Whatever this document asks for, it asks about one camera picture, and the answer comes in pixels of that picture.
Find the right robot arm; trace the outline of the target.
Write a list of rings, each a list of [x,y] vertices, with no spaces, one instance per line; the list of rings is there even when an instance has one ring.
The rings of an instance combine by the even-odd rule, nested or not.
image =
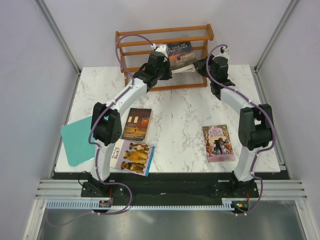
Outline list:
[[[238,139],[242,145],[238,164],[232,171],[229,191],[242,196],[255,187],[255,165],[259,154],[268,150],[275,140],[272,108],[269,104],[255,104],[229,80],[228,59],[224,56],[207,56],[197,61],[196,72],[210,79],[211,93],[229,105],[239,116]]]

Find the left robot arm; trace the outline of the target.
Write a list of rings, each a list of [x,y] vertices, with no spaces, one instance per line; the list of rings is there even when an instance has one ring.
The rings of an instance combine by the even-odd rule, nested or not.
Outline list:
[[[97,102],[94,105],[88,142],[95,145],[95,156],[88,183],[99,197],[106,196],[110,191],[106,180],[110,176],[110,161],[115,143],[122,134],[122,115],[159,80],[171,78],[168,55],[154,51],[149,55],[147,63],[140,67],[131,82],[115,98],[107,103]]]

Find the A Tale of Two Cities book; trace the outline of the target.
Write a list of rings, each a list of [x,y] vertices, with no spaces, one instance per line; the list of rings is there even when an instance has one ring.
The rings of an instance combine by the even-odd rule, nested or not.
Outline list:
[[[190,41],[168,43],[167,46],[171,71],[180,70],[197,61]]]

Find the Kate DiCamillo dark book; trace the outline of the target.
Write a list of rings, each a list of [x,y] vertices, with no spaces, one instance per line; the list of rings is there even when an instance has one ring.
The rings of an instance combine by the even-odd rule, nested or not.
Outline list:
[[[151,108],[130,108],[122,139],[136,142],[144,141],[147,135],[151,113]]]

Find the Jane Eyre blue book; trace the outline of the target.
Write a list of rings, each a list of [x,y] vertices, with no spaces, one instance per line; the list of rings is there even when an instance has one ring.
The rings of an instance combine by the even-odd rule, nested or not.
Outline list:
[[[188,72],[195,72],[196,68],[193,64],[178,68],[178,69],[174,69],[171,70],[172,74],[178,74],[178,73],[188,73]]]

